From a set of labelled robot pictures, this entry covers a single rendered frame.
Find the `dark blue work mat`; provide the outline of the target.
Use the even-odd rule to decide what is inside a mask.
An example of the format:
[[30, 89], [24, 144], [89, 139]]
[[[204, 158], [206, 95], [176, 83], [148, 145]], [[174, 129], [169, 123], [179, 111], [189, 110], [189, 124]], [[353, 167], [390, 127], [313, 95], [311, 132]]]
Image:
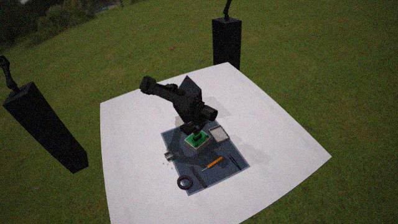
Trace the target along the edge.
[[[168, 152], [171, 151], [171, 153], [174, 155], [172, 162], [175, 166], [178, 176], [188, 175], [193, 180], [192, 186], [186, 190], [188, 196], [208, 189], [211, 186], [216, 185], [219, 182], [224, 181], [250, 167], [232, 140], [228, 139], [219, 144], [216, 143], [208, 130], [219, 126], [220, 124], [216, 119], [212, 122], [208, 119], [206, 120], [208, 122], [205, 124], [202, 131], [211, 137], [211, 143], [209, 143], [209, 145], [207, 145], [207, 147], [198, 154], [190, 150], [185, 145], [184, 139], [188, 138], [191, 134], [188, 136], [184, 134], [180, 130], [180, 126], [161, 133]], [[221, 161], [209, 169], [207, 168], [207, 165], [211, 164], [221, 156], [223, 157]], [[241, 170], [235, 166], [236, 162], [231, 158], [235, 163], [234, 164], [228, 156], [230, 158], [231, 156], [233, 157], [238, 166], [240, 166]], [[190, 169], [191, 166], [194, 167], [194, 169], [203, 179], [207, 185], [206, 188], [203, 188], [200, 181], [195, 177], [194, 173]]]

